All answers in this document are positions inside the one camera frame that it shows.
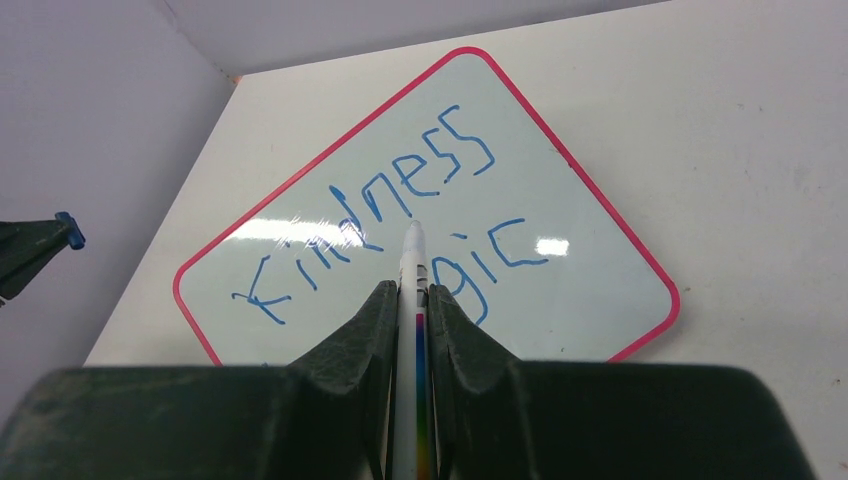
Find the marker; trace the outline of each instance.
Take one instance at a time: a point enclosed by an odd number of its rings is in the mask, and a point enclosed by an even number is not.
[[[421,223],[403,239],[395,363],[392,480],[430,480],[430,372],[427,362],[427,255]]]

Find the rainbow stripe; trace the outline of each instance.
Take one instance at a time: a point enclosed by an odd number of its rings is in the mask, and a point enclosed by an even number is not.
[[[430,480],[430,425],[427,375],[427,332],[424,314],[415,315],[415,429],[418,450],[418,480]]]

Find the table surface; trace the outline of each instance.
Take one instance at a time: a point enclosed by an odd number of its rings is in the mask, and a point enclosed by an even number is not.
[[[191,255],[453,48],[488,51],[665,267],[634,361],[735,365],[848,478],[848,2],[673,1],[242,79],[87,365],[211,364]]]

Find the black gripper holding blue object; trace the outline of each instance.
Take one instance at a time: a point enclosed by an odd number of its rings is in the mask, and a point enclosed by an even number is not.
[[[17,296],[65,246],[79,250],[85,237],[68,212],[53,220],[0,222],[0,306]]]

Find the blue cap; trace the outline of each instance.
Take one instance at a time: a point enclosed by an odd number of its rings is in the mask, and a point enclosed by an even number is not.
[[[68,245],[70,245],[71,250],[79,250],[85,246],[85,237],[82,236],[77,221],[74,220],[74,217],[70,213],[59,212],[56,214],[56,220],[71,226],[71,231],[68,232]]]

